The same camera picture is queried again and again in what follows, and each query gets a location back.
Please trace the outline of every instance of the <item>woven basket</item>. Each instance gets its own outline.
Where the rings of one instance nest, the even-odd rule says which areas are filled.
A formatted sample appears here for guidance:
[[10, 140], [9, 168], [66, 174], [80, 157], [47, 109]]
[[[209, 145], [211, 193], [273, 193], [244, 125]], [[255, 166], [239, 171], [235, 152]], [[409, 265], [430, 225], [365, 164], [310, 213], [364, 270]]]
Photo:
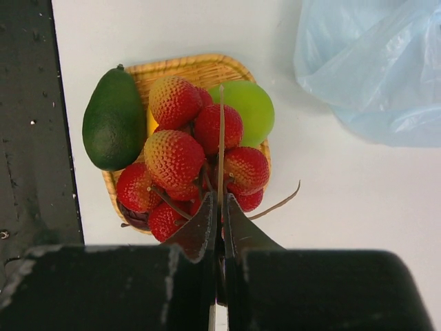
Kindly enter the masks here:
[[[146, 110], [150, 86], [159, 77], [170, 75], [184, 77], [194, 85], [206, 89], [217, 86], [224, 81], [247, 80], [256, 82], [245, 66], [235, 59], [221, 54], [201, 54], [193, 57], [181, 57], [178, 59], [127, 67], [125, 71], [134, 77], [138, 91], [141, 94], [144, 109]], [[271, 171], [268, 141], [265, 140], [260, 145], [260, 150], [267, 157]], [[144, 162], [144, 151], [141, 151], [136, 162]], [[122, 170], [116, 172], [103, 171], [103, 177], [116, 213], [124, 223], [127, 223], [116, 204], [116, 182], [121, 173]], [[134, 229], [142, 233], [151, 234], [149, 231]]]

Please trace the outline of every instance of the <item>white table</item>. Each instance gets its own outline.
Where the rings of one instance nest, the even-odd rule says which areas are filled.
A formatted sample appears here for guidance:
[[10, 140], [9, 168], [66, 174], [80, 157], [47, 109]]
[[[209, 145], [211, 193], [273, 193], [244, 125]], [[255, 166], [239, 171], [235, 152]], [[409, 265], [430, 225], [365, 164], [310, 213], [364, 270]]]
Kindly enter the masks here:
[[[286, 248], [395, 252], [441, 329], [441, 150], [367, 143], [296, 85], [291, 59], [301, 1], [52, 2], [86, 243], [156, 243], [120, 228], [101, 173], [83, 149], [83, 113], [97, 81], [118, 63], [222, 52], [251, 70], [276, 108], [273, 172], [259, 210], [302, 180], [298, 197], [256, 224]], [[226, 329], [225, 311], [217, 324]]]

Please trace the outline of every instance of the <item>clear plastic bag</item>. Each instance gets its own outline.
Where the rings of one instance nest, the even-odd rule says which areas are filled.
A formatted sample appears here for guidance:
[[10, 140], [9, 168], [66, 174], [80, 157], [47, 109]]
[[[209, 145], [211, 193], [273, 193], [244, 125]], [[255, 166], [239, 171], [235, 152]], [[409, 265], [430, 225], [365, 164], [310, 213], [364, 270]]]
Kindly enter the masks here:
[[441, 0], [304, 0], [297, 82], [352, 131], [441, 147]]

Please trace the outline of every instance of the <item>brown stem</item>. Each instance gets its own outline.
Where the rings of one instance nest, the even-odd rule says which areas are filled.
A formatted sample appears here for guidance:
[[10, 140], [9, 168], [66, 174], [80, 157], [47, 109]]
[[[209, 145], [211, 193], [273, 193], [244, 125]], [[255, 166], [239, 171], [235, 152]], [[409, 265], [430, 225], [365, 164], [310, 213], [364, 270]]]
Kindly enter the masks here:
[[193, 121], [190, 122], [190, 134], [192, 137], [194, 137], [194, 122]]
[[202, 166], [201, 171], [199, 171], [199, 178], [198, 178], [198, 191], [199, 191], [200, 201], [202, 201], [204, 197], [203, 184], [204, 184], [204, 167]]
[[223, 194], [227, 194], [227, 185], [232, 183], [234, 181], [234, 178], [230, 176], [226, 181], [223, 182]]
[[212, 186], [212, 183], [209, 181], [207, 168], [208, 168], [208, 165], [207, 165], [207, 162], [205, 162], [203, 167], [202, 167], [203, 173], [204, 173], [204, 178], [205, 178], [205, 181], [207, 182], [208, 190], [212, 191], [213, 190], [213, 186]]
[[218, 162], [218, 207], [223, 204], [223, 159], [225, 155], [225, 110], [223, 104], [223, 85], [219, 86], [220, 127], [219, 127], [219, 162]]
[[147, 190], [152, 190], [153, 192], [155, 192], [158, 196], [160, 196], [162, 198], [162, 200], [164, 200], [166, 202], [167, 205], [172, 207], [173, 210], [175, 212], [177, 212], [178, 214], [180, 214], [183, 218], [185, 218], [185, 219], [192, 218], [190, 215], [188, 215], [186, 212], [184, 212], [182, 209], [180, 209], [177, 205], [175, 205], [173, 203], [173, 201], [170, 199], [170, 197], [168, 197], [167, 195], [163, 194], [160, 190], [158, 190], [158, 188], [156, 188], [156, 186], [152, 185]]
[[293, 194], [291, 194], [289, 197], [287, 197], [286, 199], [283, 199], [281, 202], [277, 203], [276, 205], [273, 205], [272, 207], [266, 209], [265, 211], [258, 213], [257, 215], [254, 215], [254, 216], [248, 217], [248, 219], [250, 219], [250, 220], [253, 221], [254, 219], [258, 219], [259, 217], [265, 216], [265, 215], [268, 214], [269, 212], [272, 212], [273, 210], [275, 210], [275, 209], [277, 209], [277, 208], [279, 208], [279, 207], [282, 207], [282, 206], [285, 205], [289, 200], [291, 200], [292, 198], [294, 198], [294, 197], [297, 195], [297, 193], [298, 193], [299, 190], [300, 190], [300, 181], [298, 181], [297, 190], [296, 190]]
[[186, 223], [187, 223], [187, 220], [177, 219], [177, 220], [175, 220], [174, 225], [180, 226], [180, 225], [184, 225]]

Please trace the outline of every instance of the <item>avocado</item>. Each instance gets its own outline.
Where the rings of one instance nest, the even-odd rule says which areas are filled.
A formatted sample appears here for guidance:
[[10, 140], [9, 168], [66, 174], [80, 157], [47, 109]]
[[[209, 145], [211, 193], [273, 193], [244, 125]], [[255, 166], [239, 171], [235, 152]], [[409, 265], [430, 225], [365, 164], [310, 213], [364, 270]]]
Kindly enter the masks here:
[[147, 119], [132, 76], [120, 64], [95, 87], [83, 117], [83, 144], [92, 163], [117, 171], [132, 164], [147, 139]]

